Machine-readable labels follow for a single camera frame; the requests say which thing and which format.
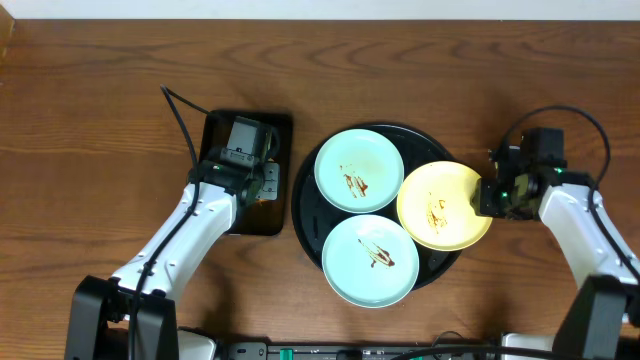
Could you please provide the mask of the yellow plate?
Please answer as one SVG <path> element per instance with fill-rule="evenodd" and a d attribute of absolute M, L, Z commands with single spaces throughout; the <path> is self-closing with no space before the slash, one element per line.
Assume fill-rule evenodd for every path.
<path fill-rule="evenodd" d="M 418 244 L 458 251 L 480 240 L 492 219 L 475 213 L 471 199 L 480 175 L 452 161 L 418 167 L 404 180 L 396 200 L 400 224 Z"/>

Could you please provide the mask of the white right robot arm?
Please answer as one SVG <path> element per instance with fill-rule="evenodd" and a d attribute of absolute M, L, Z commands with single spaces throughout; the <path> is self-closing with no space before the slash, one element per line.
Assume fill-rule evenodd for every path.
<path fill-rule="evenodd" d="M 475 212 L 540 221 L 578 285 L 555 335 L 506 334 L 501 358 L 638 358 L 638 340 L 622 336 L 621 328 L 639 324 L 639 260 L 608 217 L 596 182 L 568 171 L 559 145 L 502 145 L 491 159 L 497 175 L 477 182 Z"/>

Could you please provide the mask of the mint plate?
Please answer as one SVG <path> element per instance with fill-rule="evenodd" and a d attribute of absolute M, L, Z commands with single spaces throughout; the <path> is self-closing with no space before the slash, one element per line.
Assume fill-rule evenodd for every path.
<path fill-rule="evenodd" d="M 330 137 L 314 163 L 314 179 L 324 199 L 354 214 L 378 211 L 395 199 L 404 181 L 404 161 L 385 136 L 349 129 Z"/>
<path fill-rule="evenodd" d="M 364 308 L 383 308 L 402 300 L 420 270 L 416 245 L 404 228 L 372 214 L 350 217 L 331 230 L 321 260 L 331 288 Z"/>

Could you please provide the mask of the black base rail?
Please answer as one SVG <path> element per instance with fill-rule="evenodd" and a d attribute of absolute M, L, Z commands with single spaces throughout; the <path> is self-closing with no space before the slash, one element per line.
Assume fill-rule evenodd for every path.
<path fill-rule="evenodd" d="M 430 345 L 393 346 L 389 344 L 268 344 L 265 342 L 236 342 L 219 344 L 213 359 L 387 360 L 423 348 L 430 348 Z"/>

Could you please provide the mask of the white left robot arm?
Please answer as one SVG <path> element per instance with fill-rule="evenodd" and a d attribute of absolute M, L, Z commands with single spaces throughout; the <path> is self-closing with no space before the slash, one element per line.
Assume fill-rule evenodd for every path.
<path fill-rule="evenodd" d="M 213 359 L 217 344 L 178 327 L 176 307 L 214 243 L 245 208 L 279 196 L 280 170 L 225 149 L 190 173 L 182 197 L 151 240 L 108 279 L 86 276 L 71 305 L 67 359 Z"/>

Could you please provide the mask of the black rectangular tray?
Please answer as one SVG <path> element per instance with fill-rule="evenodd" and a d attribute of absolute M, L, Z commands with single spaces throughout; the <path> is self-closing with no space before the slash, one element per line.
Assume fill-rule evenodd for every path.
<path fill-rule="evenodd" d="M 280 184 L 277 200 L 263 206 L 255 203 L 241 206 L 239 195 L 248 171 L 238 165 L 221 160 L 221 150 L 227 145 L 235 118 L 241 116 L 256 120 L 273 128 L 271 158 L 280 165 Z M 203 183 L 221 187 L 236 198 L 236 218 L 229 232 L 239 235 L 273 236 L 284 226 L 288 171 L 290 169 L 293 118 L 288 113 L 213 110 L 205 119 L 201 140 L 198 170 L 191 172 Z"/>

